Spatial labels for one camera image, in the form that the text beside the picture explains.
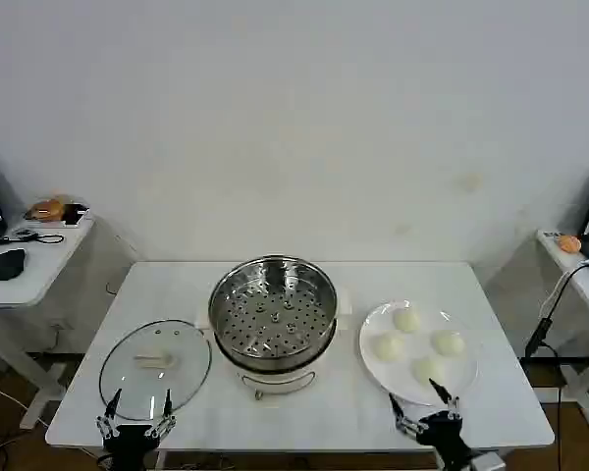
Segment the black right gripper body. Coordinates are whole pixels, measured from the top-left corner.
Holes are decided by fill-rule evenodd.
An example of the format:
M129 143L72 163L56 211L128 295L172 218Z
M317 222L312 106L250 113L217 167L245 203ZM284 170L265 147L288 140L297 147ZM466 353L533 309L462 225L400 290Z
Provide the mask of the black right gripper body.
M432 446L444 464L468 464L472 450L460 436L462 418L457 412L440 411L418 421L416 440L421 445Z

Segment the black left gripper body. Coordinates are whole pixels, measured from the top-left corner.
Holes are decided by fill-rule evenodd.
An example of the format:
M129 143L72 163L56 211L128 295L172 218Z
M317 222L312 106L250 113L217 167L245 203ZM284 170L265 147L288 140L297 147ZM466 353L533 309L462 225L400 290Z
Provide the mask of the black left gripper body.
M148 425L120 425L103 435L101 463L108 470L142 471L144 459L160 445L160 434Z

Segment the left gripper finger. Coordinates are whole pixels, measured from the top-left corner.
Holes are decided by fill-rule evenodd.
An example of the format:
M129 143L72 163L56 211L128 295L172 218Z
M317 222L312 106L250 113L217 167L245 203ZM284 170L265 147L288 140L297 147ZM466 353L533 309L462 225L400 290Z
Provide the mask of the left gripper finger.
M120 401L122 390L117 389L112 399L106 405L104 414L96 417L96 426L104 440L117 437L119 435L116 428L116 413Z
M166 438L176 425L176 417L173 415L173 402L171 390L167 389L161 419L147 432L148 438Z

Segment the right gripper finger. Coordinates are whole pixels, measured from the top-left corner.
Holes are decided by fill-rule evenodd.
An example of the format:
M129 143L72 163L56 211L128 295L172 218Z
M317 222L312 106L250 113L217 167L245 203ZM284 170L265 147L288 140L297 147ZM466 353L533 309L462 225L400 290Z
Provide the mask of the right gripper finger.
M428 381L441 401L447 406L448 418L450 420L460 421L461 414L458 408L459 398L457 396L452 396L443 385L440 385L432 378L429 378Z
M391 392L389 400L395 416L396 429L410 438L418 438L426 430L424 424L406 416L399 401Z

